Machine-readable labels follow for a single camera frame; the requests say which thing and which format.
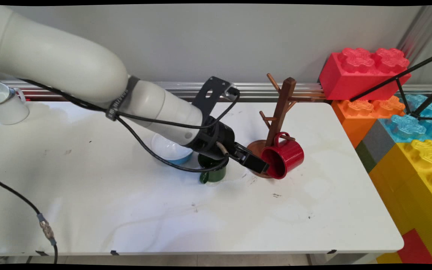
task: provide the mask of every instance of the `giant toy brick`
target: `giant toy brick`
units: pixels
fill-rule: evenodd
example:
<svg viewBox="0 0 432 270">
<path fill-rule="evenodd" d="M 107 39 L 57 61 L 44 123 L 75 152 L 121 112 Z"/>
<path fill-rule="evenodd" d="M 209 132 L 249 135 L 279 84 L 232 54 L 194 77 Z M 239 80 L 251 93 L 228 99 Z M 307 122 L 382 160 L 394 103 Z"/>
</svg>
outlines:
<svg viewBox="0 0 432 270">
<path fill-rule="evenodd" d="M 401 235 L 414 229 L 414 225 L 411 223 L 411 219 L 403 209 L 403 206 L 399 203 L 394 192 L 389 188 L 389 185 L 384 179 L 383 174 L 380 172 L 379 164 L 369 173 L 374 187 L 379 193 L 382 202 L 386 206 L 391 218 L 394 221 L 399 233 Z"/>
<path fill-rule="evenodd" d="M 341 53 L 331 53 L 319 81 L 326 99 L 343 101 L 403 72 L 409 64 L 403 52 L 395 48 L 379 48 L 376 53 L 345 48 Z M 404 84 L 410 77 L 411 74 L 406 74 L 399 80 Z M 386 100 L 398 89 L 396 82 L 391 82 L 360 99 Z"/>
<path fill-rule="evenodd" d="M 432 256 L 432 141 L 396 143 L 370 176 L 375 174 L 385 180 L 387 187 L 384 192 L 392 191 L 397 199 L 397 202 L 385 200 L 386 197 L 380 194 L 388 210 L 401 205 L 410 225 L 417 230 Z"/>
<path fill-rule="evenodd" d="M 383 263 L 403 263 L 398 253 L 384 253 L 383 255 L 376 258 L 379 264 Z"/>
<path fill-rule="evenodd" d="M 407 94 L 406 101 L 409 108 L 414 111 L 427 99 L 423 94 Z M 421 116 L 432 117 L 432 102 L 421 113 Z"/>
<path fill-rule="evenodd" d="M 432 264 L 431 254 L 415 229 L 403 235 L 404 248 L 397 253 L 403 263 Z"/>
<path fill-rule="evenodd" d="M 410 143 L 412 140 L 432 140 L 432 120 L 418 121 L 410 115 L 378 119 L 362 141 L 378 163 L 395 143 Z"/>
<path fill-rule="evenodd" d="M 354 148 L 363 140 L 376 119 L 390 118 L 393 114 L 402 115 L 405 108 L 396 96 L 374 101 L 335 100 L 331 106 Z"/>
<path fill-rule="evenodd" d="M 360 144 L 358 144 L 355 150 L 366 172 L 370 173 L 370 171 L 374 168 L 374 166 L 376 166 L 376 162 L 374 161 L 370 152 L 366 148 L 365 142 L 360 142 Z"/>
</svg>

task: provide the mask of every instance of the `white mug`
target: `white mug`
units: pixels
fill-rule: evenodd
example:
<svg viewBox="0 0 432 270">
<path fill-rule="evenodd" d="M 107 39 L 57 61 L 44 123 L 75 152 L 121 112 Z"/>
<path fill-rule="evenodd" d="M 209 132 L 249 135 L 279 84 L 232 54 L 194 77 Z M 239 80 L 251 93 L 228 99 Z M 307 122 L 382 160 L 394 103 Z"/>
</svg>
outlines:
<svg viewBox="0 0 432 270">
<path fill-rule="evenodd" d="M 9 88 L 0 82 L 0 123 L 13 125 L 24 120 L 29 115 L 29 109 L 24 103 L 26 98 L 20 89 Z"/>
</svg>

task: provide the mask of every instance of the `wooden mug tree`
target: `wooden mug tree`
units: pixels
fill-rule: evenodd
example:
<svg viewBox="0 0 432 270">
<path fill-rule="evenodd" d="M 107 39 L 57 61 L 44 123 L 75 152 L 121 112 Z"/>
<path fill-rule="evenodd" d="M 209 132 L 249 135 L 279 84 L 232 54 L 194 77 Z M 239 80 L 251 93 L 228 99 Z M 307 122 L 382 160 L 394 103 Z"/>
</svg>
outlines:
<svg viewBox="0 0 432 270">
<path fill-rule="evenodd" d="M 266 140 L 257 140 L 247 146 L 247 148 L 258 157 L 261 157 L 261 151 L 264 147 L 274 145 L 275 135 L 281 131 L 281 127 L 283 125 L 286 113 L 294 106 L 297 101 L 305 100 L 293 97 L 293 92 L 296 87 L 295 79 L 291 77 L 287 78 L 286 80 L 284 80 L 283 86 L 279 88 L 279 85 L 275 82 L 271 74 L 268 73 L 267 76 L 271 84 L 273 84 L 274 88 L 279 93 L 279 97 L 277 99 L 276 108 L 272 117 L 266 117 L 263 111 L 259 111 L 259 115 L 261 115 L 262 120 L 269 128 L 268 136 L 266 137 Z M 293 137 L 289 137 L 286 135 L 281 136 L 281 138 L 292 141 L 295 140 Z M 271 178 L 271 176 L 268 176 L 267 174 L 259 174 L 255 173 L 254 171 L 252 172 L 260 177 Z"/>
</svg>

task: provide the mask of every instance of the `bowl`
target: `bowl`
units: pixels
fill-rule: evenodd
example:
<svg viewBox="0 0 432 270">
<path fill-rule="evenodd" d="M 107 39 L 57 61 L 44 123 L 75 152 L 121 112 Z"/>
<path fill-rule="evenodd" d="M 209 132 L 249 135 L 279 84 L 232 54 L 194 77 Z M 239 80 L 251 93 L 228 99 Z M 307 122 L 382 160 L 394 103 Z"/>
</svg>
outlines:
<svg viewBox="0 0 432 270">
<path fill-rule="evenodd" d="M 187 162 L 193 152 L 190 148 L 183 147 L 159 134 L 155 134 L 151 139 L 151 150 L 175 165 Z"/>
</svg>

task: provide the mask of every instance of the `wooden base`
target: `wooden base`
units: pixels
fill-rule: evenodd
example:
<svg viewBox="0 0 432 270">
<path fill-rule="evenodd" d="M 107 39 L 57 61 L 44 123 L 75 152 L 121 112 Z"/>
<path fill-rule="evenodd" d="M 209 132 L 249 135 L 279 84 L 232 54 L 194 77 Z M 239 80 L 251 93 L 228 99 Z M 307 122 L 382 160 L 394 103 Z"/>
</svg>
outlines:
<svg viewBox="0 0 432 270">
<path fill-rule="evenodd" d="M 246 148 L 249 149 L 255 156 L 261 157 L 261 152 L 266 144 L 266 140 L 257 140 L 252 143 L 250 143 Z M 251 171 L 251 173 L 254 173 L 255 175 L 266 178 L 266 179 L 272 179 L 271 176 L 267 175 L 266 173 L 257 173 L 255 171 Z"/>
</svg>

